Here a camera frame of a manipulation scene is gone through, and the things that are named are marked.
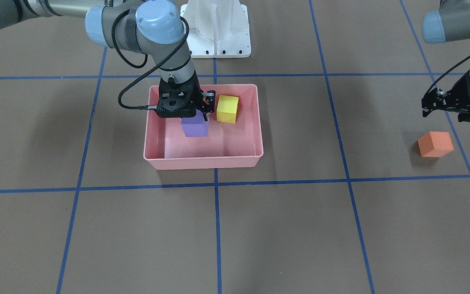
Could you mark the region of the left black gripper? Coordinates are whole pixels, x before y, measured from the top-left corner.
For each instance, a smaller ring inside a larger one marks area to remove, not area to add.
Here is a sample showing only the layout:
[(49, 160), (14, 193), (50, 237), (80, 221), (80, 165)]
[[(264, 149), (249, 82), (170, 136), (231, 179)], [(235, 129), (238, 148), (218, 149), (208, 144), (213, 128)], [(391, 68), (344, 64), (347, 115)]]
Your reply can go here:
[(436, 110), (452, 111), (459, 114), (458, 122), (470, 122), (470, 72), (465, 73), (449, 93), (438, 88), (429, 90), (421, 100), (421, 108), (423, 118)]

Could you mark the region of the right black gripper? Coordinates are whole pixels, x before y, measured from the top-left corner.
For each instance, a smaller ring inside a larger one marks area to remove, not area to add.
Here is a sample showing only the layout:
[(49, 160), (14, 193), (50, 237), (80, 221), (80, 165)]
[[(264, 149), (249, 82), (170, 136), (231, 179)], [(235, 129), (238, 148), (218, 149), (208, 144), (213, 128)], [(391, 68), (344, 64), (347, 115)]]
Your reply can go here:
[(191, 118), (201, 112), (205, 122), (216, 111), (216, 92), (202, 92), (198, 78), (175, 83), (159, 82), (159, 99), (155, 113), (161, 118)]

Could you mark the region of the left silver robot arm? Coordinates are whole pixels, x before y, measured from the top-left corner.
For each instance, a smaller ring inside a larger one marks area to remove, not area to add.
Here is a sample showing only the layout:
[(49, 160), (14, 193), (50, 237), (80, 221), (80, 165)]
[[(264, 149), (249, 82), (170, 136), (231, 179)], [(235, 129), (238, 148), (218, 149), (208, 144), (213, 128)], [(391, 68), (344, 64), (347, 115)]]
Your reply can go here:
[[(470, 39), (470, 0), (442, 0), (425, 15), (423, 39), (428, 44)], [(470, 70), (449, 91), (432, 84), (421, 100), (423, 117), (435, 110), (457, 112), (459, 122), (470, 122)]]

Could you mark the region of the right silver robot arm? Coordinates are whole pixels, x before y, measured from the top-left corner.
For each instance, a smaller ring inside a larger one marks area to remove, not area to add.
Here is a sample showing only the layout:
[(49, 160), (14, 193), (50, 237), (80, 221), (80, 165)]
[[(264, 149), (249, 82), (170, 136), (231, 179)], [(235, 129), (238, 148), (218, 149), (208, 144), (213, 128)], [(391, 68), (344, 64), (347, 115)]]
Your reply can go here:
[[(0, 30), (39, 17), (70, 16), (84, 19), (91, 41), (114, 49), (132, 68), (141, 69), (149, 57), (155, 66), (131, 82), (118, 95), (119, 106), (154, 111), (160, 118), (208, 121), (215, 111), (214, 91), (201, 89), (187, 39), (190, 26), (173, 0), (0, 0)], [(129, 106), (123, 95), (159, 71), (155, 105)]]

